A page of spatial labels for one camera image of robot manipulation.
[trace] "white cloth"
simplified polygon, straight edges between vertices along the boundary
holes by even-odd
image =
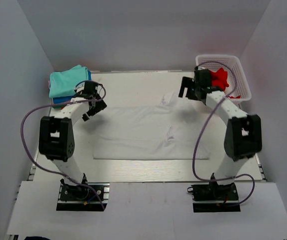
[[[192,159],[203,122],[189,100],[166,94],[157,106],[107,107],[91,119],[96,127],[94,159]],[[201,141],[197,159],[208,159]]]

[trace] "white laundry basket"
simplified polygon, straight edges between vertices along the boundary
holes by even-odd
[[[232,102],[234,102],[235,104],[239,104],[243,101],[248,101],[252,98],[252,94],[250,92],[242,64],[240,63],[238,57],[232,55],[203,54],[198,55],[195,58],[196,65],[199,65],[207,61],[217,61],[223,63],[227,65],[229,68],[231,68],[231,70],[235,74],[237,78],[237,88],[231,96],[233,97],[241,96],[241,98],[232,98],[231,99]],[[224,92],[227,94],[233,90],[235,86],[234,77],[226,67],[218,63],[205,63],[201,67],[205,67],[213,72],[216,72],[218,69],[223,68],[225,71],[228,72],[227,82],[229,84],[229,87],[226,87]]]

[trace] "stack of folded cloth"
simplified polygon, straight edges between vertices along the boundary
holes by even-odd
[[[77,65],[67,71],[55,71],[50,74],[49,98],[58,107],[65,106],[75,93],[75,86],[84,80],[91,80],[91,73],[85,66]]]

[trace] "wall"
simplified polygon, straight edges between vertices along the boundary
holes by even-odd
[[[28,110],[49,103],[47,78],[53,68],[16,0],[0,0],[0,239],[8,226],[16,192],[30,162],[20,140]],[[33,114],[25,133],[34,154],[41,115]]]
[[[56,70],[192,70],[240,56],[270,0],[18,0]]]
[[[287,1],[271,1],[240,60],[252,93],[243,106],[261,117],[259,157],[287,211]]]

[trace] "teal towel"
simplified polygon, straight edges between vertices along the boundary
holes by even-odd
[[[49,98],[59,98],[75,95],[77,83],[89,80],[88,69],[85,66],[77,65],[67,71],[55,71],[50,74]]]

